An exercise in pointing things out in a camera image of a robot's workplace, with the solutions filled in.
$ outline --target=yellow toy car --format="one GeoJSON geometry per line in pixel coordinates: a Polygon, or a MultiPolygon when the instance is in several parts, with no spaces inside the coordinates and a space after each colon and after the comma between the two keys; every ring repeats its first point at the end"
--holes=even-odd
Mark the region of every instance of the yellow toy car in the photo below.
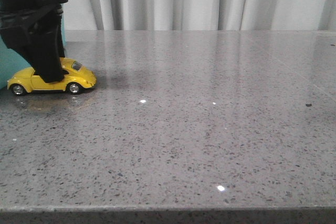
{"type": "Polygon", "coordinates": [[[70,58],[60,58],[64,79],[58,82],[45,83],[32,67],[17,72],[7,82],[7,88],[14,95],[25,95],[33,91],[68,91],[80,94],[83,89],[92,88],[97,78],[95,74],[79,62],[70,58]]]}

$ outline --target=white curtain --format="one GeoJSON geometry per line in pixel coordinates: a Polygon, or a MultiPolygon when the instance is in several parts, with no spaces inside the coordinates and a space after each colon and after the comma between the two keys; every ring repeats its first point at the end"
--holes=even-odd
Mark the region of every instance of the white curtain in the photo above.
{"type": "Polygon", "coordinates": [[[336,0],[69,0],[66,29],[336,30],[336,0]]]}

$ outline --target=teal object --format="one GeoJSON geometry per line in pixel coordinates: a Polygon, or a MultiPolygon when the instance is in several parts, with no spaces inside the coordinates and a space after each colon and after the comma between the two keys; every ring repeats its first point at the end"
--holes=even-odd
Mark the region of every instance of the teal object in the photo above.
{"type": "MultiPolygon", "coordinates": [[[[62,19],[62,38],[65,45],[64,19],[62,19]]],[[[14,50],[8,49],[0,37],[0,89],[7,86],[7,80],[17,71],[30,67],[28,62],[14,50]]]]}

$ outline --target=gray speckled countertop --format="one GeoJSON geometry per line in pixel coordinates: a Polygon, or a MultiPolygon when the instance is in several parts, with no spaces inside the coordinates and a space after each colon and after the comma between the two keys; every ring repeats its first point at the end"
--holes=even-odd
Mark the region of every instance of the gray speckled countertop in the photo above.
{"type": "Polygon", "coordinates": [[[53,211],[335,216],[336,33],[68,31],[67,40],[67,56],[95,72],[93,90],[0,90],[0,223],[1,213],[53,211]]]}

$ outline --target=car wheel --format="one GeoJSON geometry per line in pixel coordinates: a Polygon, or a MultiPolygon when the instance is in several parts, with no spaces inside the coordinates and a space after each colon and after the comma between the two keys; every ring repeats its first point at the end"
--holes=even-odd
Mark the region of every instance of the car wheel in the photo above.
{"type": "Polygon", "coordinates": [[[71,94],[80,94],[83,91],[83,87],[78,83],[71,82],[67,86],[67,91],[71,94]]]}
{"type": "Polygon", "coordinates": [[[25,88],[20,84],[13,84],[10,88],[14,95],[25,95],[27,93],[25,88]]]}

